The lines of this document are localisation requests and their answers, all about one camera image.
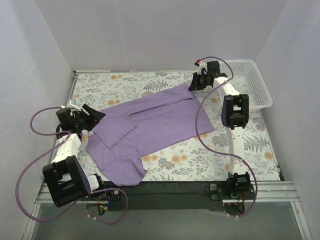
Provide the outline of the purple t shirt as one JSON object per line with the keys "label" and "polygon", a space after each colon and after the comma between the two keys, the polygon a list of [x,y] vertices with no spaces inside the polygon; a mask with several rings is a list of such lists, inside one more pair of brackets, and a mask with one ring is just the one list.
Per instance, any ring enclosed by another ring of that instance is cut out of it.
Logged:
{"label": "purple t shirt", "polygon": [[86,146],[98,169],[117,186],[136,186],[147,170],[142,157],[212,132],[214,127],[184,83],[102,110]]}

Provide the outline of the white plastic basket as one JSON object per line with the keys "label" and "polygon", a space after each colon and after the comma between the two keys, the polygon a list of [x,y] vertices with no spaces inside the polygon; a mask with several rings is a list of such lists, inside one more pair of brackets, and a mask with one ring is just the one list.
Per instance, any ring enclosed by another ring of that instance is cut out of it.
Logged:
{"label": "white plastic basket", "polygon": [[228,60],[227,63],[220,61],[219,68],[228,77],[233,71],[234,77],[230,83],[239,93],[248,95],[250,112],[272,106],[273,100],[254,61],[248,59]]}

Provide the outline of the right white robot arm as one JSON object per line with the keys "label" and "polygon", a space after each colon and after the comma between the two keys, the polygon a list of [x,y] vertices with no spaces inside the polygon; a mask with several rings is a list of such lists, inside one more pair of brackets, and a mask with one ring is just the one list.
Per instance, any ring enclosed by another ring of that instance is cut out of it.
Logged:
{"label": "right white robot arm", "polygon": [[237,91],[230,81],[234,73],[230,70],[231,77],[220,70],[220,63],[216,61],[203,62],[198,59],[194,63],[198,69],[193,73],[189,91],[204,90],[211,86],[213,91],[218,91],[222,101],[221,122],[226,128],[229,153],[219,152],[209,148],[203,141],[200,143],[209,151],[229,156],[228,178],[224,187],[217,189],[217,194],[228,195],[232,199],[245,198],[250,191],[251,179],[247,165],[243,161],[245,128],[249,121],[249,96]]}

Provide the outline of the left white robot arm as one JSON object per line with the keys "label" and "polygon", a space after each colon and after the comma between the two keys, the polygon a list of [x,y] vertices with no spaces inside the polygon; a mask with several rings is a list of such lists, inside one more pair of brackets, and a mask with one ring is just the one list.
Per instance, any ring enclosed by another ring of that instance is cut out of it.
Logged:
{"label": "left white robot arm", "polygon": [[85,132],[93,130],[106,114],[84,104],[80,109],[62,107],[56,116],[59,147],[52,163],[42,169],[54,204],[62,207],[90,195],[103,199],[107,191],[102,178],[97,173],[86,176],[77,156]]}

